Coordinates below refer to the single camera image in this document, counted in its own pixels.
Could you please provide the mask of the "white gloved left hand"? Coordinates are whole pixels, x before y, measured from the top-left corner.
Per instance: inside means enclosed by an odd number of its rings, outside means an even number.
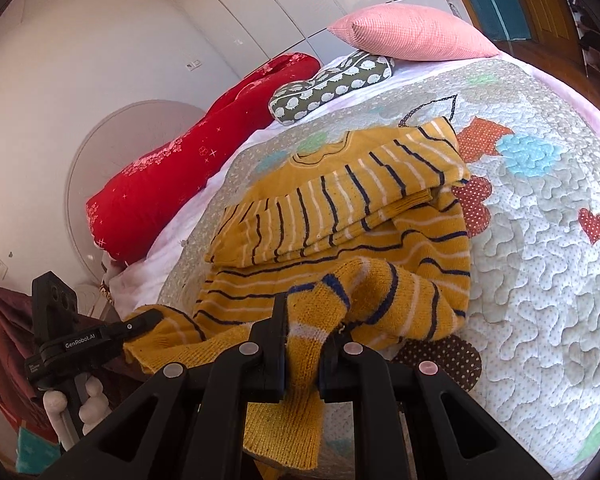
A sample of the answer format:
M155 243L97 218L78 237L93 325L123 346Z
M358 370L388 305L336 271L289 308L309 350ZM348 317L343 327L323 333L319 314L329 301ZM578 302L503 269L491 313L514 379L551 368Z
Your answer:
M109 400L104 393L100 380L90 374L79 374L79 408L78 417L82 422L79 429L69 413L69 401L65 393L48 390L43 394L43 406L50 426L65 451L69 451L106 417L111 414Z

